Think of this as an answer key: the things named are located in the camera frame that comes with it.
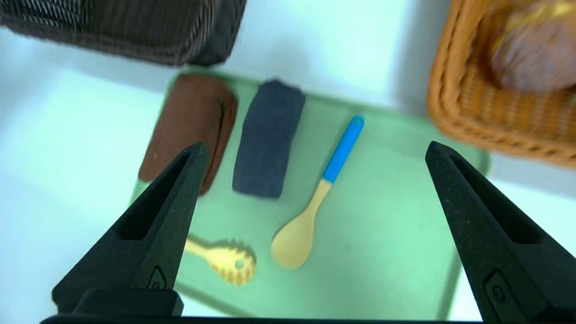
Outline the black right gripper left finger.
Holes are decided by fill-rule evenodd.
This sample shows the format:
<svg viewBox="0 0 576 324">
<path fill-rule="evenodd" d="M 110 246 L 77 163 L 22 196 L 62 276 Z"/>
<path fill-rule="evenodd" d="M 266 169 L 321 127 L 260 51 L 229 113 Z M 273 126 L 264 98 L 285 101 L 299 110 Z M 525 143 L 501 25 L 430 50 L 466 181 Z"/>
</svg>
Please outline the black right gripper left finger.
<svg viewBox="0 0 576 324">
<path fill-rule="evenodd" d="M 179 153 L 52 290 L 59 314 L 181 315 L 174 291 L 207 166 Z"/>
</svg>

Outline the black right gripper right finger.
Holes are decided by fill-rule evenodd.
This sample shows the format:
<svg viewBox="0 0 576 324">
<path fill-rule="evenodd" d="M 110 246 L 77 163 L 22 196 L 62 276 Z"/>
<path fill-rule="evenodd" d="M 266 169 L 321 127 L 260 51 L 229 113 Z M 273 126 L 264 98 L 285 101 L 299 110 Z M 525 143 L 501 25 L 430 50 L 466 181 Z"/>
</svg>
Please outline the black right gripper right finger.
<svg viewBox="0 0 576 324">
<path fill-rule="evenodd" d="M 425 161 L 482 320 L 574 322 L 574 256 L 452 148 Z"/>
</svg>

